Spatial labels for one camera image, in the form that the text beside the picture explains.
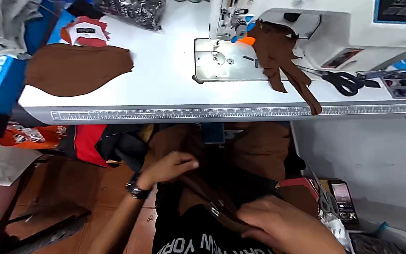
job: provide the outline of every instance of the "hand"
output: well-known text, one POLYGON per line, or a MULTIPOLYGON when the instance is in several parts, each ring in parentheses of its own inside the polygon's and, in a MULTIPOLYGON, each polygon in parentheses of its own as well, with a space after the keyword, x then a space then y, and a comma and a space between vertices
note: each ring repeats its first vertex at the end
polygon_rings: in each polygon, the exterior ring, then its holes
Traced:
POLYGON ((137 180, 137 186, 148 190, 155 183, 171 180, 198 167, 199 162, 192 154, 174 151, 143 171, 137 180))
POLYGON ((250 230, 251 237, 274 249, 292 254, 345 254, 333 234, 315 218, 269 196, 240 207, 237 216, 246 223, 261 228, 250 230))

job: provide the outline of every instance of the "smartphone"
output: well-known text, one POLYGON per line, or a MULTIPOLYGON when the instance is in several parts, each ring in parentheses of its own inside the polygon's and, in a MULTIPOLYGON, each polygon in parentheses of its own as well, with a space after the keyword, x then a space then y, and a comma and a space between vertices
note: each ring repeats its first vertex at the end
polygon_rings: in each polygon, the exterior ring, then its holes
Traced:
POLYGON ((347 183, 341 180, 330 180, 328 181, 328 184, 330 186, 330 191, 336 199, 341 221, 347 224, 358 224, 358 216, 355 207, 353 206, 347 183))

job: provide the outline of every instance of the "white wall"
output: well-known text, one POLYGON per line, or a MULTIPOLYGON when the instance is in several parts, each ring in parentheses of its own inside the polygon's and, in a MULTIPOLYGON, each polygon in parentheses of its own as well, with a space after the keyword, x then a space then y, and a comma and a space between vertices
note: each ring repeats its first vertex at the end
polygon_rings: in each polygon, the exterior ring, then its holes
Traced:
POLYGON ((406 119, 295 121, 300 156, 347 182, 359 217, 406 231, 406 119))

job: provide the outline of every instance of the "wristwatch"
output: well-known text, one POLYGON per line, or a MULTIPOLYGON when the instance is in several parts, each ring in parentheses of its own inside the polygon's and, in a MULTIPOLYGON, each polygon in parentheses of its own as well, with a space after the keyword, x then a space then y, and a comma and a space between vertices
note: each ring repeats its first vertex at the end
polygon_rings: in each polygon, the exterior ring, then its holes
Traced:
POLYGON ((136 182, 137 179, 140 176, 140 172, 136 172, 134 173, 134 175, 131 177, 131 180, 129 180, 129 182, 126 184, 126 190, 131 193, 131 195, 135 198, 135 199, 147 199, 148 195, 151 192, 151 189, 149 190, 143 190, 139 187, 137 187, 136 182))

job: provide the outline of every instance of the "brown fabric piece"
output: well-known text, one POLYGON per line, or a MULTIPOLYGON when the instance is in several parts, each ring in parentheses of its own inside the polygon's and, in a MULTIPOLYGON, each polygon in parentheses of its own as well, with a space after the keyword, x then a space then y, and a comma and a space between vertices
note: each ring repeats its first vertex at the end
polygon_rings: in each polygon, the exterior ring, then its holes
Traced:
MULTIPOLYGON (((241 169, 277 181, 284 180, 284 159, 289 146, 289 129, 278 123, 251 123, 233 140, 231 162, 241 169)), ((236 207, 232 198, 223 187, 213 188, 205 180, 202 170, 209 165, 205 157, 205 145, 200 128, 195 124, 180 124, 155 134, 150 147, 156 159, 161 159, 172 151, 189 152, 200 162, 200 168, 179 176, 187 188, 199 196, 206 210, 210 211, 226 228, 234 232, 245 232, 252 227, 236 216, 236 207), (213 208, 220 212, 216 216, 213 208)), ((189 197, 181 196, 180 213, 195 205, 189 197)))
POLYGON ((304 185, 293 185, 279 188, 283 200, 306 212, 307 214, 318 218, 319 205, 314 196, 304 185))
POLYGON ((289 129, 281 124, 251 123, 234 137, 232 162, 250 173, 283 181, 289 141, 289 129))
POLYGON ((289 82, 310 106, 311 114, 320 114, 322 106, 308 89, 311 79, 291 61, 298 58, 292 52, 298 39, 294 31, 282 25, 257 20, 249 36, 255 38, 253 49, 272 88, 287 93, 280 77, 280 69, 283 70, 289 82))
POLYGON ((85 95, 133 67, 127 49, 55 43, 32 56, 24 83, 55 96, 85 95))

